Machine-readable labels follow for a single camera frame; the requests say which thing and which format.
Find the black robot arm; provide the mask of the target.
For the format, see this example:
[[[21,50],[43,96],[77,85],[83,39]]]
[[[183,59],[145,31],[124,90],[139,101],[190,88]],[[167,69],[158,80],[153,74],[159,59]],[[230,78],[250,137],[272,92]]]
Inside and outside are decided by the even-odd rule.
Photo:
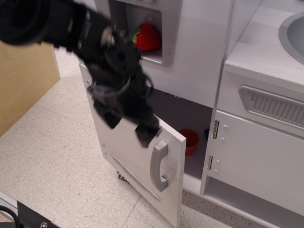
[[[143,147],[158,134],[159,121],[147,103],[153,85],[140,52],[104,15],[72,0],[3,0],[0,39],[15,46],[47,42],[75,53],[92,77],[94,108],[110,128],[122,118],[135,123]]]

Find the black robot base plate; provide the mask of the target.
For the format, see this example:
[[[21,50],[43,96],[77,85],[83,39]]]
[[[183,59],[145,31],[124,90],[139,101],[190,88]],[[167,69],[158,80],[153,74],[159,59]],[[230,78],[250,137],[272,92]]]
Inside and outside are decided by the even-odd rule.
[[[54,222],[17,201],[18,218],[24,228],[59,228]]]

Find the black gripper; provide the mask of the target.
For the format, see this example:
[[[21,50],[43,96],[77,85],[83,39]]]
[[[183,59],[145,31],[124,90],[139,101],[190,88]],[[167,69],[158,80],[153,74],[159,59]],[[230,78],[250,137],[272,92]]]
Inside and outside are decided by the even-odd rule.
[[[128,82],[119,90],[93,82],[87,88],[98,115],[114,129],[125,118],[136,124],[135,133],[143,148],[148,148],[161,130],[159,120],[147,102],[153,86]]]

